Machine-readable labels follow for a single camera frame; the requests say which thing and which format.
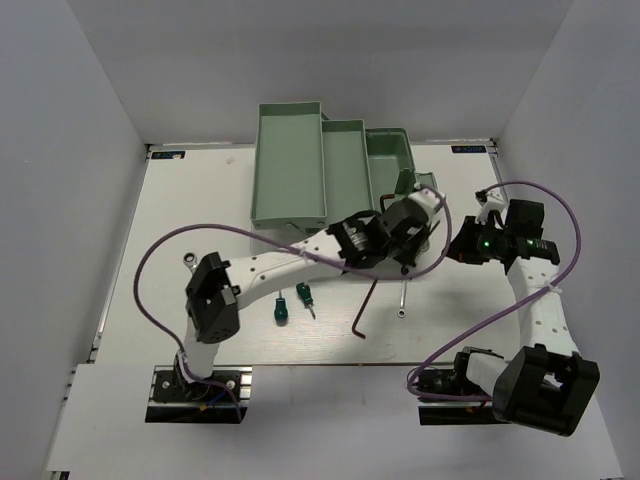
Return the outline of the thin brown hex key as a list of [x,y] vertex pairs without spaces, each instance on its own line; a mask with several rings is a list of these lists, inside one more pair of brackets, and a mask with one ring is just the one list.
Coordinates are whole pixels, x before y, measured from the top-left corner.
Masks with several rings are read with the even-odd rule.
[[440,220],[434,221],[428,230],[427,236],[426,236],[426,243],[429,244],[431,241],[431,237],[433,236],[434,232],[438,229],[439,225],[441,224]]

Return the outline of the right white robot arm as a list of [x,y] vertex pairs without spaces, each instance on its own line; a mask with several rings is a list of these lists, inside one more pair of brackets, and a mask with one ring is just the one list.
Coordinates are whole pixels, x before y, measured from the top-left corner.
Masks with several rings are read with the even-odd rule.
[[543,239],[544,206],[477,196],[479,212],[465,218],[448,256],[463,264],[500,262],[520,302],[520,349],[510,360],[489,350],[457,353],[453,390],[472,399],[488,395],[501,421],[563,437],[576,430],[600,380],[598,365],[584,359],[572,339],[561,294],[557,246]]

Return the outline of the large brown hex key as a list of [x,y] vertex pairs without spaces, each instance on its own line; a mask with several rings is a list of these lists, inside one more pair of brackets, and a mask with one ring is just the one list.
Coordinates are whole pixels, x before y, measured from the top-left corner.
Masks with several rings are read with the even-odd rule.
[[387,209],[387,204],[396,200],[395,194],[383,194],[379,198],[380,212],[384,213]]

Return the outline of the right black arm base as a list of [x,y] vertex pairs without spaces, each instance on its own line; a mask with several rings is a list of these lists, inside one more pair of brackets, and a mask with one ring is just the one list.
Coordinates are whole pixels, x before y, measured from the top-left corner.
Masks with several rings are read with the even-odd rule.
[[500,425],[494,405],[504,407],[521,370],[490,349],[465,347],[449,368],[428,367],[410,374],[409,386],[418,393],[422,426]]

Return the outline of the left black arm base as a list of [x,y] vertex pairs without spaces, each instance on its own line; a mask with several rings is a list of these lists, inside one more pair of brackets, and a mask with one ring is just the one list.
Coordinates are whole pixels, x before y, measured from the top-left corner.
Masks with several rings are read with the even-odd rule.
[[[222,367],[212,380],[224,383],[239,403],[240,415],[248,409],[251,367]],[[156,366],[147,402],[146,423],[162,424],[240,424],[236,407],[222,387],[188,383],[174,367]]]

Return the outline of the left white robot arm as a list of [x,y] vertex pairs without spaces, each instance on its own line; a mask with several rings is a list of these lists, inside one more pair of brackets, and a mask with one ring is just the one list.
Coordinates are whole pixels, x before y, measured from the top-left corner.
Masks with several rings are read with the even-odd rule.
[[186,286],[190,325],[177,387],[191,399],[209,392],[219,344],[239,332],[239,312],[255,301],[309,280],[371,274],[388,259],[414,267],[440,209],[436,196],[418,192],[370,220],[358,212],[274,251],[231,260],[204,256]]

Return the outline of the green plastic toolbox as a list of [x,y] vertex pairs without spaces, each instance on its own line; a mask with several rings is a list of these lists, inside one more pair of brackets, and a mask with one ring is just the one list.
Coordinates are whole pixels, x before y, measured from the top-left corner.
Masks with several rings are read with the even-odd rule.
[[404,129],[329,119],[318,102],[262,104],[250,219],[275,244],[254,241],[252,255],[305,240],[357,212],[380,212],[381,195],[396,195],[388,208],[423,185],[436,186],[432,175],[416,171]]

